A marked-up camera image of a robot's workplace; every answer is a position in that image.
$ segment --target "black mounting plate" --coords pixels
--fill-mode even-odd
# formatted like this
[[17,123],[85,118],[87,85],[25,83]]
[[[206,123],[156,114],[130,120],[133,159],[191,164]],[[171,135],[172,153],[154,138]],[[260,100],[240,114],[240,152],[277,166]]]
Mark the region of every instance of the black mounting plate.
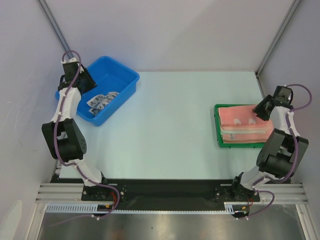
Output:
[[[127,211],[223,211],[225,210],[224,202],[239,202],[232,199],[227,192],[217,195],[217,191],[222,193],[230,188],[232,182],[232,179],[107,179],[107,183],[117,188],[120,193],[121,188],[125,187],[125,191],[122,191],[124,192],[123,200],[120,199],[117,209]],[[51,183],[83,183],[83,181],[53,177]],[[104,200],[99,200],[104,196],[95,197],[88,193],[90,193],[88,187],[84,187],[83,201],[111,202],[113,200],[109,194],[105,195]],[[259,202],[259,195],[254,196],[253,201]]]
[[[237,196],[232,196],[231,194],[231,185],[222,185],[222,186],[215,186],[214,194],[215,194],[215,201],[218,203],[222,202],[249,202],[250,199],[244,193],[240,193]],[[259,194],[251,195],[253,202],[260,202]]]
[[[126,186],[125,185],[112,185],[112,187],[116,188],[120,193],[120,202],[125,201],[126,199]],[[103,187],[103,186],[83,186],[82,190],[82,201],[113,201],[111,192],[114,192],[110,188]]]

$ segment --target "pink towel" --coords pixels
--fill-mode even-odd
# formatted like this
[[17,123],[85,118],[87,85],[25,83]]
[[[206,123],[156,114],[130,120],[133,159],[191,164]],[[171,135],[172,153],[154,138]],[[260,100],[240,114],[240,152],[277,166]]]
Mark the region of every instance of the pink towel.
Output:
[[274,127],[252,112],[256,105],[218,108],[222,140],[225,143],[264,143]]
[[265,133],[248,133],[248,134],[222,134],[222,140],[224,143],[265,143],[272,133],[272,129]]
[[241,126],[243,128],[259,128],[267,125],[267,121],[258,118],[252,110],[256,105],[219,107],[221,127]]

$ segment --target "gray wall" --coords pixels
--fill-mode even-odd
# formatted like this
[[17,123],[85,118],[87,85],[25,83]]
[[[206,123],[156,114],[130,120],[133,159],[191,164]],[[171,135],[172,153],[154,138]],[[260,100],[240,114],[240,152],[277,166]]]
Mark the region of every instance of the gray wall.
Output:
[[0,34],[0,222],[21,200],[21,240],[39,185],[53,172],[41,125],[57,105],[63,52],[35,0],[1,0]]
[[[310,107],[297,111],[294,122],[301,136],[309,140],[309,147],[294,176],[302,182],[313,207],[313,215],[320,223],[320,1],[303,0],[293,20],[280,40],[261,75],[266,93],[277,85],[300,83],[313,93]],[[308,101],[308,93],[294,89],[293,104]]]
[[85,66],[107,55],[142,72],[254,71],[292,2],[47,0]]

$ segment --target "white robotic arm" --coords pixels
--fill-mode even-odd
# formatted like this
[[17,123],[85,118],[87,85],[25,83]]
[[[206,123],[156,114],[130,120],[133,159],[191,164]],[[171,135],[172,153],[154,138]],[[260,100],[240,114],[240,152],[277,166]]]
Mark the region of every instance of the white robotic arm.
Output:
[[256,166],[234,178],[231,192],[235,195],[250,197],[261,185],[269,181],[283,183],[296,172],[309,142],[296,130],[292,95],[290,88],[278,86],[273,96],[268,95],[253,109],[259,118],[271,119],[274,130],[261,149]]
[[[83,66],[80,66],[79,75],[72,84],[71,80],[76,75],[79,63],[75,58],[72,58],[69,61],[64,61],[62,64],[65,75],[61,77],[58,88],[58,106],[51,122],[42,125],[42,132],[52,157],[62,161],[64,166],[73,166],[77,172],[80,172],[79,174],[83,179],[84,185],[92,187],[95,185],[92,182],[98,184],[102,182],[103,175],[98,169],[85,161],[84,154],[87,152],[86,140],[74,118],[82,94],[94,88],[96,83],[91,78],[89,72]],[[55,139],[54,131],[57,121],[57,138]],[[55,141],[58,147],[58,154],[55,149]]]

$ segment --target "blue plastic bin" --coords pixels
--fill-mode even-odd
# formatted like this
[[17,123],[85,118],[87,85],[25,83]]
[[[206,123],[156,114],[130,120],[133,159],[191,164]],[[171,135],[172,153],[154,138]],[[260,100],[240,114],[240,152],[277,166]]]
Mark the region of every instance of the blue plastic bin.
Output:
[[[136,83],[140,76],[137,72],[108,56],[98,58],[87,69],[97,86],[82,95],[76,113],[95,126],[100,126],[135,93]],[[94,116],[89,112],[91,107],[87,101],[98,94],[107,95],[109,92],[119,94]],[[59,99],[59,92],[56,92],[55,97]]]

